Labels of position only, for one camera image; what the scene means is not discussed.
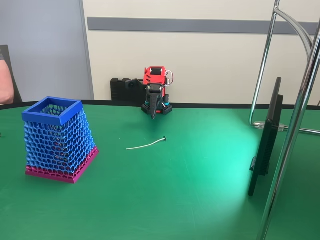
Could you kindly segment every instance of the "person's arm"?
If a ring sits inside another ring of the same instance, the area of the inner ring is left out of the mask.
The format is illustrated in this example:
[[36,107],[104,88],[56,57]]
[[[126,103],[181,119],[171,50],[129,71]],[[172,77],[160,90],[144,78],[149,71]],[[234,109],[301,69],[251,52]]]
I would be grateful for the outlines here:
[[10,70],[0,52],[0,105],[12,104],[14,102],[14,84],[12,82]]

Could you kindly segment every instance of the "wall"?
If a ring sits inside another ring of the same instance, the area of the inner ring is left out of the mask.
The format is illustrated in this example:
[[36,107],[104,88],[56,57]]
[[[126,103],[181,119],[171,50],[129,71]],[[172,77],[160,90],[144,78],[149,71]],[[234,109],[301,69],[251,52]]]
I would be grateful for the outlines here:
[[0,45],[8,45],[22,100],[93,99],[79,0],[0,0]]
[[[86,17],[165,19],[271,19],[274,0],[84,0]],[[320,1],[282,0],[280,9],[299,22],[318,22]],[[250,104],[267,35],[87,30],[95,99],[110,100],[111,78],[142,78],[144,68],[174,72],[171,102]],[[274,35],[258,103],[268,104],[277,77],[285,104],[294,104],[306,66],[297,35]],[[320,100],[317,81],[309,101]]]

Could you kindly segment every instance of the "chair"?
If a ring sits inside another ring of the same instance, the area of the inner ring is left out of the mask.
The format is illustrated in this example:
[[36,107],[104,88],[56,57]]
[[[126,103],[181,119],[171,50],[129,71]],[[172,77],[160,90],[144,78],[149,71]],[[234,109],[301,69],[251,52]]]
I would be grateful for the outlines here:
[[17,86],[16,80],[15,80],[15,77],[14,77],[14,72],[12,70],[12,65],[11,65],[8,45],[0,45],[0,49],[1,49],[1,54],[3,55],[3,58],[4,58],[5,62],[6,62],[6,64],[8,65],[8,67],[9,67],[11,78],[12,78],[12,82],[13,82],[13,89],[14,89],[13,103],[14,104],[22,103],[23,101],[22,101],[20,92],[18,90],[18,86]]

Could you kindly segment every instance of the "wire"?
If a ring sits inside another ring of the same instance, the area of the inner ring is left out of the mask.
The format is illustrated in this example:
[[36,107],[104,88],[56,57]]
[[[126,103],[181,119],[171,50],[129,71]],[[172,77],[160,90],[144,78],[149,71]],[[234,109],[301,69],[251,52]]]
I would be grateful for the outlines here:
[[161,138],[161,139],[159,139],[159,140],[157,140],[157,141],[155,141],[155,142],[153,142],[153,143],[150,143],[150,144],[148,144],[148,145],[131,147],[131,148],[127,148],[127,150],[131,150],[131,149],[141,149],[141,148],[144,148],[144,147],[149,147],[149,146],[151,146],[151,145],[153,145],[153,144],[156,144],[156,143],[161,142],[161,141],[166,141],[166,140],[167,140],[167,138],[164,136],[163,138]]
[[165,75],[167,76],[167,75],[168,75],[168,73],[171,73],[171,79],[170,79],[169,77],[167,77],[167,79],[168,79],[168,83],[167,83],[164,87],[171,86],[171,84],[173,84],[173,83],[174,83],[174,74],[173,74],[173,72],[172,72],[172,71],[170,71],[170,70],[167,70],[167,71],[165,72]]

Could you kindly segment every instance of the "blue frame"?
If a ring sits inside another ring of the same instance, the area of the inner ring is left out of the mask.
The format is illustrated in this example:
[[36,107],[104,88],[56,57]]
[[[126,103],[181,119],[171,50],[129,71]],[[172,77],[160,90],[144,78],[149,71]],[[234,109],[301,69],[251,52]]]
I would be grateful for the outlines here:
[[[67,107],[67,109],[59,116],[40,113],[41,110],[49,105]],[[80,100],[47,96],[33,106],[29,107],[27,110],[23,111],[22,120],[25,122],[62,126],[82,109],[83,105]]]

